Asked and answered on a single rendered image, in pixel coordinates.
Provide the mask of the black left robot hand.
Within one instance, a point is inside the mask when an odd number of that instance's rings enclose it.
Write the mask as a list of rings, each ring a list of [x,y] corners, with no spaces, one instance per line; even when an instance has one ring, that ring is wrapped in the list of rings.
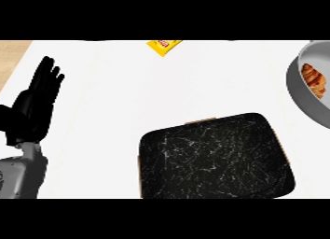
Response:
[[[45,56],[37,66],[29,87],[20,91],[12,106],[0,105],[0,132],[7,145],[38,144],[51,125],[53,105],[65,75],[54,59]]]

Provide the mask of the black marbled square tray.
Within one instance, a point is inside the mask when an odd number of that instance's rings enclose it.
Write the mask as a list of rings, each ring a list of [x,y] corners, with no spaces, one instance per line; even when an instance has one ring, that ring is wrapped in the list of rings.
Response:
[[[259,113],[146,133],[138,171],[146,199],[273,199],[296,186],[275,132]]]

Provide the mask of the brown croissant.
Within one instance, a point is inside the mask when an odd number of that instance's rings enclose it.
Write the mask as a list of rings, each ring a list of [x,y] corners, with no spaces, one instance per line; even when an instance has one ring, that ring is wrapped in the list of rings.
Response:
[[[321,72],[314,68],[314,66],[308,63],[302,65],[301,68],[302,78],[305,81],[305,84],[320,99],[326,92],[326,78]]]

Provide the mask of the grey round pot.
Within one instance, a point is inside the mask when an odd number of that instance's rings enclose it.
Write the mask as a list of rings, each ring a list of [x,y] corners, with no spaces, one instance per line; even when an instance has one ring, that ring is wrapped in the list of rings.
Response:
[[[286,72],[292,99],[305,115],[330,129],[330,40],[312,40]]]

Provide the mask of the yellow packet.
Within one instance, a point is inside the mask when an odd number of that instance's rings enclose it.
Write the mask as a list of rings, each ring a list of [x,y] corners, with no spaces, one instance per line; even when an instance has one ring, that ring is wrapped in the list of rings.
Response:
[[[150,40],[147,46],[155,50],[160,57],[166,55],[169,50],[181,43],[181,40]]]

